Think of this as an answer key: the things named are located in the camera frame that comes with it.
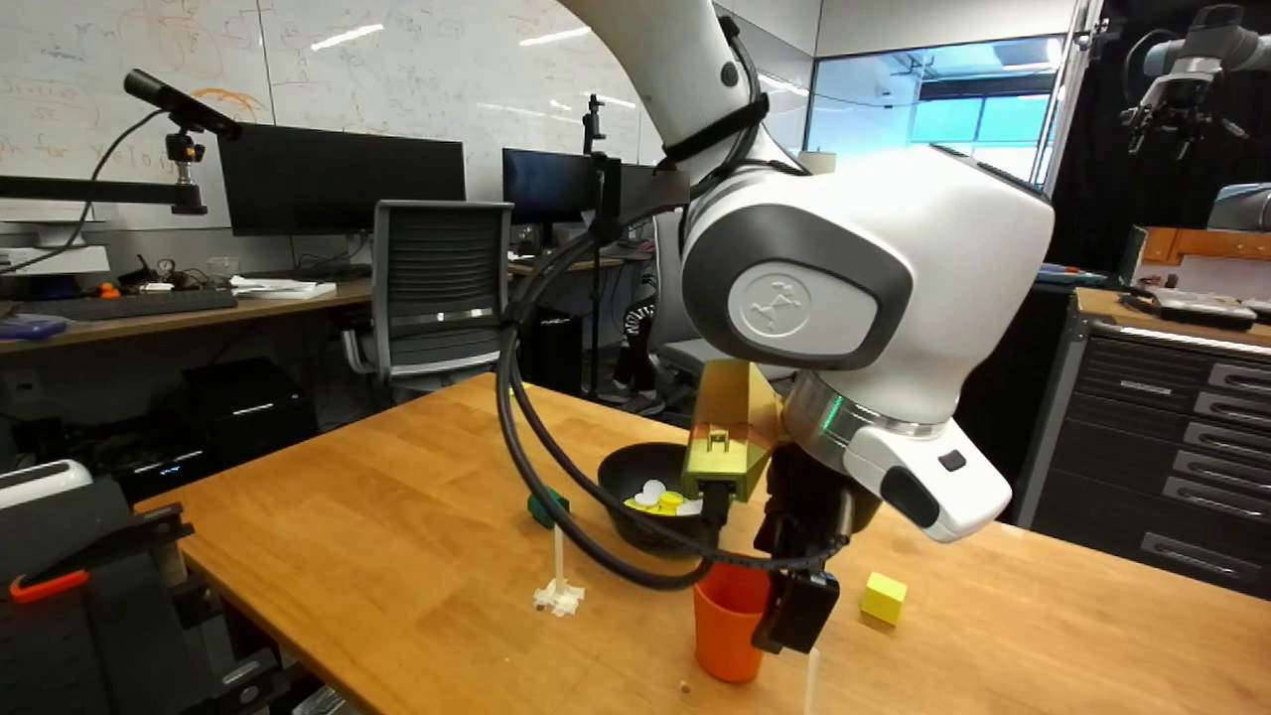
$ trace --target window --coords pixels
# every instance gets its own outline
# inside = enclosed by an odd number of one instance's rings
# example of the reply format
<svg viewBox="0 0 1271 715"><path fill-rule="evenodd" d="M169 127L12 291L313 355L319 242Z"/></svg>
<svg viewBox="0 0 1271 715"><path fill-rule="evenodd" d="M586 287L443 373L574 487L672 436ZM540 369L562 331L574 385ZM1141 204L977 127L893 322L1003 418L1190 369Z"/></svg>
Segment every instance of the window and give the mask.
<svg viewBox="0 0 1271 715"><path fill-rule="evenodd" d="M1032 37L822 60L806 146L851 159L944 144L1027 180L1060 57L1060 37Z"/></svg>

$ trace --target yellow block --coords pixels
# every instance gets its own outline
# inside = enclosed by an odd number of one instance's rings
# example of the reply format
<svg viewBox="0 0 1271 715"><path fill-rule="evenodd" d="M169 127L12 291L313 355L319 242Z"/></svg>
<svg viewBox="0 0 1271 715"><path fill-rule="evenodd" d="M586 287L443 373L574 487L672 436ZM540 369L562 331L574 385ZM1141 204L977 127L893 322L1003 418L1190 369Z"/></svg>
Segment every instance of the yellow block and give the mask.
<svg viewBox="0 0 1271 715"><path fill-rule="evenodd" d="M860 588L860 614L893 629L900 624L904 597L911 588L900 580L868 573Z"/></svg>

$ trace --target orange cup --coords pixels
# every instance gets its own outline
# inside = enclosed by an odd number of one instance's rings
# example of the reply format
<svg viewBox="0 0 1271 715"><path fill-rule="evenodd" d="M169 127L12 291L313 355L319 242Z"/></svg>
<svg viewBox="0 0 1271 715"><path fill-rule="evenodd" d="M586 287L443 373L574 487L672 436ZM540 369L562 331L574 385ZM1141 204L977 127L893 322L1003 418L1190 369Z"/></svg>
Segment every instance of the orange cup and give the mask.
<svg viewBox="0 0 1271 715"><path fill-rule="evenodd" d="M715 564L693 588L693 659L712 678L750 683L762 651L750 643L769 580L758 567Z"/></svg>

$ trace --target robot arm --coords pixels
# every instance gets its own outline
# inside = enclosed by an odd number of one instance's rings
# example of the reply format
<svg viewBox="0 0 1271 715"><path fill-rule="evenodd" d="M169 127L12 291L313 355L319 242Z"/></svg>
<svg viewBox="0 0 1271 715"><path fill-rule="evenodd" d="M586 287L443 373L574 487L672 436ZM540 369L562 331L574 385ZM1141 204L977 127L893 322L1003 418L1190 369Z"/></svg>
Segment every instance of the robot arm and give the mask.
<svg viewBox="0 0 1271 715"><path fill-rule="evenodd" d="M1007 485L954 410L966 373L989 359L1032 287L1052 209L1014 180L934 146L839 173L774 169L781 151L762 132L740 164L741 127L684 151L758 95L712 0L562 9L626 66L693 187L684 305L701 339L736 359L806 369L785 401L785 434L809 459L785 459L793 473L769 485L758 548L827 553L879 499L934 539L991 519ZM822 567L778 573L758 640L806 651L832 597Z"/></svg>
<svg viewBox="0 0 1271 715"><path fill-rule="evenodd" d="M1243 28L1240 3L1199 9L1183 41L1159 41L1145 52L1145 77L1153 89L1120 118L1133 132L1129 151L1134 154L1153 132L1183 136L1178 154L1190 139L1210 127L1206 90L1224 70L1271 70L1271 37Z"/></svg>

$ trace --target gray cabinet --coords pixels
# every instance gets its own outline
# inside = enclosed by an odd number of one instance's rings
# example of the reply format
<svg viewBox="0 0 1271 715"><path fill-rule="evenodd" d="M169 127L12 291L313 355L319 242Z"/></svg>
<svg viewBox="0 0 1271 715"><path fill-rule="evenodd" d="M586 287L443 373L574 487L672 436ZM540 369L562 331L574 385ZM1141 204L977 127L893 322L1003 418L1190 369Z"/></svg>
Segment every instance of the gray cabinet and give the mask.
<svg viewBox="0 0 1271 715"><path fill-rule="evenodd" d="M1271 344L1073 308L1017 524L1271 597Z"/></svg>

